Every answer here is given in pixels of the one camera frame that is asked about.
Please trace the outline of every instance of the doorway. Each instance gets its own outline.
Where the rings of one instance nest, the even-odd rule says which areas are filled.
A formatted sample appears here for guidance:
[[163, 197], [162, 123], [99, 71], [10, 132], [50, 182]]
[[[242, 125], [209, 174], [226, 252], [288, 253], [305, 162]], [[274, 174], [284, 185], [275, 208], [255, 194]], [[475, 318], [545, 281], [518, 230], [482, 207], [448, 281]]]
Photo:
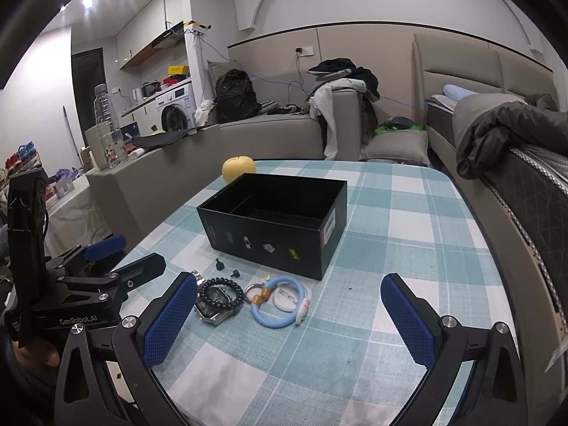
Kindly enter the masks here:
[[97, 124], [95, 119], [95, 86], [106, 83], [104, 76], [103, 49], [97, 48], [71, 56], [71, 73], [75, 105], [86, 142], [85, 132]]

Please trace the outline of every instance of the yellow box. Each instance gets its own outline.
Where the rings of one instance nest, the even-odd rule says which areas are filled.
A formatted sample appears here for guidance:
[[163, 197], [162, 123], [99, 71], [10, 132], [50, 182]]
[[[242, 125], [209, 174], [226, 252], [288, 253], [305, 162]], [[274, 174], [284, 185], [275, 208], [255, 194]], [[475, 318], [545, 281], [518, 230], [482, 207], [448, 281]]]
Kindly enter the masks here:
[[188, 66], [169, 66], [168, 75], [187, 75], [189, 72]]

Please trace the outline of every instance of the black backpack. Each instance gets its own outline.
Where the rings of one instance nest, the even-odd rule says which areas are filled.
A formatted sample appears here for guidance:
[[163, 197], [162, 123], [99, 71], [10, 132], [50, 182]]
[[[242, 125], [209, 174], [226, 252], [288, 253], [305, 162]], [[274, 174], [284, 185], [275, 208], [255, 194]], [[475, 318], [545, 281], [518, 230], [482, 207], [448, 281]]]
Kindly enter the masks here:
[[251, 79], [242, 70], [229, 70], [219, 77], [215, 92], [221, 123], [250, 119], [260, 111]]

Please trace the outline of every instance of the wristwatch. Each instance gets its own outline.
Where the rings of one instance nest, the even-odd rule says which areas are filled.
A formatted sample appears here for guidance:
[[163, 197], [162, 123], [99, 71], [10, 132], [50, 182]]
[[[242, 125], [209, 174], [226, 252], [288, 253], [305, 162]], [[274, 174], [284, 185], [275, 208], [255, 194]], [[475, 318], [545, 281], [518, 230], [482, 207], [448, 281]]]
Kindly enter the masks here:
[[[204, 322], [218, 326], [227, 320], [229, 317], [237, 314], [240, 310], [240, 306], [229, 308], [231, 303], [231, 298], [224, 292], [220, 287], [211, 286], [207, 288], [207, 298], [211, 303], [213, 301], [215, 306], [207, 304], [204, 301], [204, 297], [201, 295], [201, 289], [206, 283], [206, 280], [197, 271], [193, 271], [192, 274], [197, 280], [197, 301], [195, 302], [195, 310], [200, 316], [200, 319]], [[217, 309], [218, 307], [226, 307], [226, 309]]]

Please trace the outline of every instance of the yellow apple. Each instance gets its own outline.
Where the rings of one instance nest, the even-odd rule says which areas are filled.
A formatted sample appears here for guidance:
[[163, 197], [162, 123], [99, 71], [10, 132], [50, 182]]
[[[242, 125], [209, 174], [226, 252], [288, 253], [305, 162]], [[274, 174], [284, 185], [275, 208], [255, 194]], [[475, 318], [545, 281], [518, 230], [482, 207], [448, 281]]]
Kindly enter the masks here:
[[255, 161], [251, 157], [234, 157], [223, 164], [223, 179], [227, 184], [245, 173], [256, 173]]

